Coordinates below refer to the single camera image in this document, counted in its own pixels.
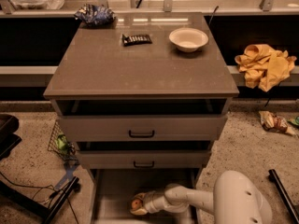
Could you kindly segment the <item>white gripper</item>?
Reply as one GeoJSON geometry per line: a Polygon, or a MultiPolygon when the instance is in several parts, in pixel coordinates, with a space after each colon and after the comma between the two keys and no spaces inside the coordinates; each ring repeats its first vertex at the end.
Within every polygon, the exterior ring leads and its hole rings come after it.
{"type": "Polygon", "coordinates": [[[164,194],[159,191],[137,193],[134,198],[143,201],[143,207],[130,210],[135,216],[144,216],[147,213],[158,213],[166,207],[164,194]]]}

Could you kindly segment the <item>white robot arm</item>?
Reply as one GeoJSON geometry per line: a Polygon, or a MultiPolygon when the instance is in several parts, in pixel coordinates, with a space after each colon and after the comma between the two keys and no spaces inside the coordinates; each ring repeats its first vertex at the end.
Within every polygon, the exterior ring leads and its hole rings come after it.
{"type": "Polygon", "coordinates": [[[237,171],[225,171],[212,192],[169,184],[163,191],[138,193],[130,212],[136,216],[160,211],[183,213],[190,206],[214,216],[215,224],[271,224],[269,202],[251,180],[237,171]]]}

